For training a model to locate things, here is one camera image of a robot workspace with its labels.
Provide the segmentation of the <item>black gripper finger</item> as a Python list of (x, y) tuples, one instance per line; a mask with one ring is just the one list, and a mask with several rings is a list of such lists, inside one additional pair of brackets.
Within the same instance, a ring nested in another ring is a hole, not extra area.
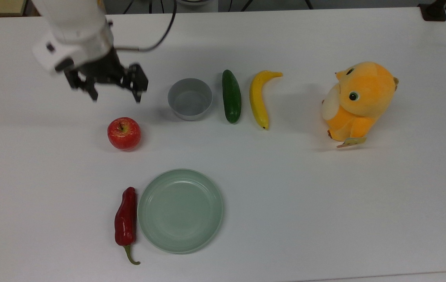
[(139, 63), (130, 64), (125, 70), (124, 87), (131, 91), (136, 103), (140, 103), (142, 93), (147, 91), (149, 80)]
[(82, 80), (80, 78), (78, 70), (69, 70), (65, 71), (65, 77), (71, 89), (73, 90), (82, 90), (86, 92), (93, 102), (98, 100), (98, 92), (94, 87), (94, 80), (85, 79)]

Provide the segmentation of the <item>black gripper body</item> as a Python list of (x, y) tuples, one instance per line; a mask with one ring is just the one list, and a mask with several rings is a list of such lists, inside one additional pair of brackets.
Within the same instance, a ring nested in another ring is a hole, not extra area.
[(117, 51), (111, 48), (108, 54), (100, 59), (87, 62), (77, 68), (67, 69), (65, 71), (78, 71), (82, 80), (94, 80), (94, 83), (115, 84), (124, 88), (123, 78), (125, 68), (120, 63)]

